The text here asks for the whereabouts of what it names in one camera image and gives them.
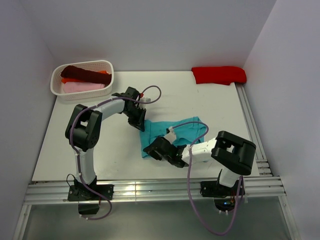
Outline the teal t shirt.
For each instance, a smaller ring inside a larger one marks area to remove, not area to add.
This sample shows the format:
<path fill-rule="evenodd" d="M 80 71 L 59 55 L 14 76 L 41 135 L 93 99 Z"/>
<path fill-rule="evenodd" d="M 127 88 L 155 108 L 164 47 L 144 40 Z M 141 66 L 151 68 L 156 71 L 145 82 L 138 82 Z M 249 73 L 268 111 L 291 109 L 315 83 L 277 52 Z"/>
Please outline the teal t shirt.
<path fill-rule="evenodd" d="M 144 126 L 145 131 L 139 133 L 140 144 L 141 144 L 141 157 L 150 158 L 150 156 L 143 151 L 144 148 L 148 147 L 157 137 L 164 137 L 167 134 L 167 129 L 169 127 L 175 127 L 181 125 L 174 129 L 176 134 L 176 140 L 173 142 L 175 146 L 189 145 L 196 138 L 203 135 L 207 128 L 203 124 L 194 123 L 200 122 L 198 116 L 191 118 L 186 118 L 180 121 L 158 121 L 152 122 L 150 120 L 145 120 Z"/>

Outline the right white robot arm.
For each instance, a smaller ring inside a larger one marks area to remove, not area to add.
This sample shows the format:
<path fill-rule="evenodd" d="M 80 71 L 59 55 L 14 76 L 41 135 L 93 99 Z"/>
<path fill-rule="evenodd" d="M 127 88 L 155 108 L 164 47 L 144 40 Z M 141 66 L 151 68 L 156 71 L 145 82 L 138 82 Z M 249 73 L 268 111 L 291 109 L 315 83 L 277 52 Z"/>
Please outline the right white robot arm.
<path fill-rule="evenodd" d="M 158 136 L 143 149 L 143 152 L 155 160 L 166 160 L 177 168 L 185 168 L 197 163 L 217 161 L 222 165 L 217 191 L 229 194 L 241 176 L 252 173 L 256 145 L 240 136 L 227 131 L 220 131 L 216 138 L 196 144 L 175 146 L 177 139 L 172 127 L 165 136 Z"/>

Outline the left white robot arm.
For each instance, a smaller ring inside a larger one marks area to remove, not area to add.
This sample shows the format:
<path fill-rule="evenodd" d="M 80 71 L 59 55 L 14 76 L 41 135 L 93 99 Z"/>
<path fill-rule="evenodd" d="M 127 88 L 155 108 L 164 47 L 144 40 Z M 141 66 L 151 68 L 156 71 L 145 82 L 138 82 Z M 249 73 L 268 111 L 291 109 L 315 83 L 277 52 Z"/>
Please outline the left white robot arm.
<path fill-rule="evenodd" d="M 141 132 L 145 131 L 146 109 L 141 106 L 143 93 L 128 87 L 124 93 L 114 93 L 107 100 L 87 107 L 78 104 L 73 109 L 65 137 L 76 159 L 74 186 L 86 200 L 98 193 L 97 176 L 94 170 L 94 147 L 98 143 L 102 121 L 115 114 L 125 114 L 128 124 Z"/>

